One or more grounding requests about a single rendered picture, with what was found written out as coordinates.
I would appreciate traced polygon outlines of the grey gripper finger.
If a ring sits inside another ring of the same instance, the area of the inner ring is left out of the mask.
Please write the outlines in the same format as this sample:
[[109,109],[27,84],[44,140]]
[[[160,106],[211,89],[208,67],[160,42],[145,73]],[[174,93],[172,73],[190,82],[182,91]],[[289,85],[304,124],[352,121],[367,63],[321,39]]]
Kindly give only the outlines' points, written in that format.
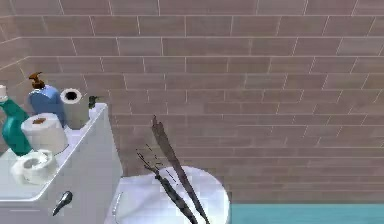
[[169,142],[168,136],[164,130],[163,123],[159,122],[157,120],[156,116],[153,116],[153,118],[152,118],[151,129],[152,129],[152,132],[154,134],[154,137],[156,139],[157,144],[159,145],[163,154],[165,155],[167,160],[170,162],[170,164],[172,165],[172,167],[176,171],[176,174],[177,174],[182,186],[184,187],[184,189],[188,193],[188,196],[192,200],[192,202],[195,206],[195,209],[203,217],[206,224],[210,224],[210,221],[209,221],[209,219],[208,219],[208,217],[207,217],[207,215],[206,215],[206,213],[202,207],[202,204],[200,203],[200,200],[198,199],[198,196],[197,196],[195,190],[193,189],[191,183],[189,182],[187,175],[186,175],[184,169],[182,168],[180,161],[176,157],[176,154],[175,154],[175,152],[174,152],[174,150],[173,150],[173,148]]
[[188,207],[187,203],[171,186],[170,182],[160,175],[159,169],[155,166],[151,166],[150,163],[145,160],[144,156],[141,153],[137,153],[137,155],[140,160],[144,163],[144,167],[155,174],[155,179],[160,182],[161,186],[165,190],[165,193],[180,210],[180,212],[189,220],[191,224],[198,224],[196,217]]

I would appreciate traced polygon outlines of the grey flush lever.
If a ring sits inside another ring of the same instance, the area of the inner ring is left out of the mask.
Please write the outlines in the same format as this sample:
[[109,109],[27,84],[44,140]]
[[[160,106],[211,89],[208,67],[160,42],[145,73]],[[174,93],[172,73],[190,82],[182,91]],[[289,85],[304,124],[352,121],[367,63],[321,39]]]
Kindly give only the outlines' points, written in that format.
[[70,204],[73,199],[73,193],[71,191],[65,191],[60,198],[59,202],[55,206],[55,208],[52,211],[52,215],[55,216],[59,213],[59,211],[65,207],[66,205]]

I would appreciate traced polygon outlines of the white toilet paper roll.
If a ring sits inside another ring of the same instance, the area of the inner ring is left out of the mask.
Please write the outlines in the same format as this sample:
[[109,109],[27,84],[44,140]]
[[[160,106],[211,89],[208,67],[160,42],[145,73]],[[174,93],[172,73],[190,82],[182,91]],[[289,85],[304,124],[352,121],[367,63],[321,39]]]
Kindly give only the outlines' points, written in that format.
[[58,116],[40,113],[21,124],[21,130],[34,150],[50,150],[54,155],[68,146],[68,139]]
[[43,185],[50,181],[58,163],[50,150],[41,149],[19,157],[11,167],[11,174],[19,184]]
[[72,130],[80,130],[90,119],[86,94],[75,88],[67,88],[61,92],[60,98],[67,126]]

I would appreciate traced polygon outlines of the blue soap dispenser bottle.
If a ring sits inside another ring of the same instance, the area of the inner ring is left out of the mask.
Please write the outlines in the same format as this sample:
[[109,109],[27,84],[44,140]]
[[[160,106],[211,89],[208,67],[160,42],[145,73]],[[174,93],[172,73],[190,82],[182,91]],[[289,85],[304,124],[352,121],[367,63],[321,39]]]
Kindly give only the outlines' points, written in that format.
[[56,114],[61,126],[66,125],[65,113],[59,91],[46,84],[39,78],[40,72],[32,73],[29,79],[32,81],[33,90],[29,93],[28,100],[35,115],[41,113]]

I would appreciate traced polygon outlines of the teal spray bottle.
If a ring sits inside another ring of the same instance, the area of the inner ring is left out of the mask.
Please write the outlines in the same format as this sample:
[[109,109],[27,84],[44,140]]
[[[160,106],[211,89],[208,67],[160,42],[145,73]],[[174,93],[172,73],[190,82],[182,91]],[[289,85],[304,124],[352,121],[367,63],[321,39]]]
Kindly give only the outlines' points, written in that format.
[[0,84],[0,108],[6,115],[2,126],[2,137],[9,148],[17,155],[28,154],[32,147],[21,129],[21,124],[29,115],[7,94],[7,87]]

